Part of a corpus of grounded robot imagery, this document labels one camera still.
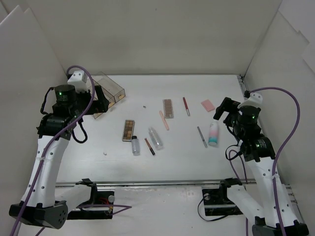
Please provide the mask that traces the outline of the pink blue white bottle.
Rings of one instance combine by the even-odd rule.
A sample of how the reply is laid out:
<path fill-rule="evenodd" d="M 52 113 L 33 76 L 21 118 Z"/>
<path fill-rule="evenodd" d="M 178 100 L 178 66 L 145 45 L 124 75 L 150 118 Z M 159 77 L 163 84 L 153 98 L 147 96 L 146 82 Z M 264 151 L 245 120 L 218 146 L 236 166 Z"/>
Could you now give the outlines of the pink blue white bottle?
<path fill-rule="evenodd" d="M 208 145 L 216 146 L 218 144 L 219 125 L 216 121 L 210 124 Z"/>

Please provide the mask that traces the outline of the pink-brown eyeshadow palette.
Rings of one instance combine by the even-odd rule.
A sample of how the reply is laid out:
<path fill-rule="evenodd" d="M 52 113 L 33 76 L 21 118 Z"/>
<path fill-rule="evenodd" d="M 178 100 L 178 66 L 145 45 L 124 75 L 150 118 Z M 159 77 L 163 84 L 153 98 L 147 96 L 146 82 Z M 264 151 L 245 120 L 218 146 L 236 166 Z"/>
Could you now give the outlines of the pink-brown eyeshadow palette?
<path fill-rule="evenodd" d="M 171 99 L 163 100 L 164 118 L 174 118 L 173 106 Z"/>

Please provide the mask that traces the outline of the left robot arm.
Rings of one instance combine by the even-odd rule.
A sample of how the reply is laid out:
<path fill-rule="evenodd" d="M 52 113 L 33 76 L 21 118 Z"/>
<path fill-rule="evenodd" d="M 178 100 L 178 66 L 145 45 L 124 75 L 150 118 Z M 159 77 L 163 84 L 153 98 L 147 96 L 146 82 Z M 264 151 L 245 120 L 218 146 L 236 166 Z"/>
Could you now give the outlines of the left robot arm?
<path fill-rule="evenodd" d="M 9 215 L 16 223 L 60 229 L 72 210 L 84 204 L 94 206 L 98 201 L 97 186 L 88 178 L 58 197 L 55 186 L 74 127 L 82 125 L 84 115 L 107 112 L 109 101 L 99 85 L 85 92 L 76 92 L 73 85 L 53 89 L 56 103 L 52 113 L 43 114 L 38 127 L 37 155 L 29 184 L 20 202 L 10 206 Z"/>

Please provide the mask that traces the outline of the small clear bottle black cap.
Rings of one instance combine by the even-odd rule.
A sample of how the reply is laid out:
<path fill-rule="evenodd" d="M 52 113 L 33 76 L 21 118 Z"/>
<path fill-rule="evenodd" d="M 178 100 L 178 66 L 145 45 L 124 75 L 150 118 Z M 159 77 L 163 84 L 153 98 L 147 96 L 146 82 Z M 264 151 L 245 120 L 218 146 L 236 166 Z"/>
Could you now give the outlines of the small clear bottle black cap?
<path fill-rule="evenodd" d="M 137 136 L 131 137 L 131 147 L 132 147 L 133 155 L 139 156 L 140 155 L 140 143 L 139 143 Z"/>

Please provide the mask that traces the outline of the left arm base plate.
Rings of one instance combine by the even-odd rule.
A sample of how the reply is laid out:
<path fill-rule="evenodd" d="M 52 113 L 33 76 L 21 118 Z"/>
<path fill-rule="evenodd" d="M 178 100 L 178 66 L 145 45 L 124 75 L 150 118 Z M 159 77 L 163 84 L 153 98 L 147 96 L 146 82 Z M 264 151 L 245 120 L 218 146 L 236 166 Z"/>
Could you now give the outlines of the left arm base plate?
<path fill-rule="evenodd" d="M 114 191 L 99 191 L 94 205 L 112 205 L 114 200 Z M 113 209 L 109 209 L 108 207 L 77 208 L 68 214 L 67 220 L 107 220 L 113 218 L 112 213 Z"/>

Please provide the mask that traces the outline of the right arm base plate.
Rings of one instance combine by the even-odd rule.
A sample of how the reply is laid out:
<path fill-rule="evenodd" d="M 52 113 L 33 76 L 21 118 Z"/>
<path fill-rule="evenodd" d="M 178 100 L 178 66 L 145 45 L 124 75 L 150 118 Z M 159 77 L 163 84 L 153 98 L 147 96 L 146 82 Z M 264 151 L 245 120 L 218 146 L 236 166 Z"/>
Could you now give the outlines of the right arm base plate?
<path fill-rule="evenodd" d="M 242 212 L 232 201 L 222 197 L 218 188 L 202 189 L 202 194 L 206 216 L 242 215 Z"/>

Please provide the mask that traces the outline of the clear ribbed bottle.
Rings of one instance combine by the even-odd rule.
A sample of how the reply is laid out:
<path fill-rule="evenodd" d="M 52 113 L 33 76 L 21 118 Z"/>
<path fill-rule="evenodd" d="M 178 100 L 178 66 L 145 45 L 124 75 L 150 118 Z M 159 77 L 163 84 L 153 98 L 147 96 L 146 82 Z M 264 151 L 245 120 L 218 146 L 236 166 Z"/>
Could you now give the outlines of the clear ribbed bottle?
<path fill-rule="evenodd" d="M 149 127 L 148 129 L 149 136 L 157 150 L 161 150 L 164 148 L 163 142 L 157 133 L 157 131 L 153 127 Z"/>

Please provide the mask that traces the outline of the brown eyeshadow palette silver frame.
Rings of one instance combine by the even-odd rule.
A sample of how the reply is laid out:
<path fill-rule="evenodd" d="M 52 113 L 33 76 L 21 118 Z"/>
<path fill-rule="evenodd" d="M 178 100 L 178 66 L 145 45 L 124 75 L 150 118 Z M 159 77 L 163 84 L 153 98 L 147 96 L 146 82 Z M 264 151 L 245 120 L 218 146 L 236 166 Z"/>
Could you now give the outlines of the brown eyeshadow palette silver frame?
<path fill-rule="evenodd" d="M 131 141 L 131 138 L 133 136 L 134 126 L 135 126 L 135 121 L 125 120 L 123 136 L 122 136 L 123 142 L 130 142 Z"/>

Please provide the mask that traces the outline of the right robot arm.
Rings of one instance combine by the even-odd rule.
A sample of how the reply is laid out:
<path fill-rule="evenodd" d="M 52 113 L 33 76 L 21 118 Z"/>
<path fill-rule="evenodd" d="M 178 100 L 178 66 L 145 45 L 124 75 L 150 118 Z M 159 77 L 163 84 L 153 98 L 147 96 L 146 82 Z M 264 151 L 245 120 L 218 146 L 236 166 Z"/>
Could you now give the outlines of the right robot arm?
<path fill-rule="evenodd" d="M 246 191 L 242 183 L 229 178 L 221 181 L 218 197 L 224 202 L 232 201 L 252 223 L 254 236 L 307 236 L 309 229 L 296 217 L 277 169 L 274 167 L 276 155 L 271 141 L 262 134 L 257 123 L 261 109 L 261 99 L 240 103 L 226 97 L 216 108 L 214 119 L 224 120 L 231 134 L 240 145 L 239 154 L 251 169 L 262 200 L 260 205 Z"/>

